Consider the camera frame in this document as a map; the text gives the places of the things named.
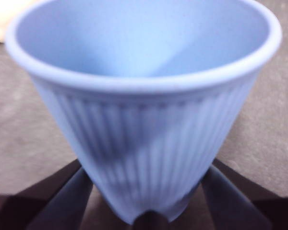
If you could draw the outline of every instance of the blue plastic cup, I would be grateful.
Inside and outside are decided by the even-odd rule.
[[[47,0],[6,37],[127,223],[185,209],[280,42],[253,0]]]

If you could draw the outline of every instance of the cup rim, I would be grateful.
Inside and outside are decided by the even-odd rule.
[[[282,30],[275,15],[255,0],[237,0],[249,5],[266,20],[269,34],[253,52],[216,68],[178,75],[158,77],[115,77],[77,72],[53,66],[28,54],[17,41],[22,20],[37,8],[56,0],[46,0],[30,7],[14,19],[6,33],[6,49],[15,61],[30,74],[68,88],[119,94],[175,93],[219,85],[244,76],[264,65],[278,50]]]

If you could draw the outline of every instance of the gray surface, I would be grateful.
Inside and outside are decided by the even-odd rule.
[[[218,158],[265,188],[288,196],[288,0],[260,2],[279,18],[283,44],[260,74]],[[28,75],[0,45],[0,194],[19,192],[73,159]],[[211,229],[209,219],[199,190],[174,228]],[[94,189],[82,229],[95,225],[113,229],[118,223]]]

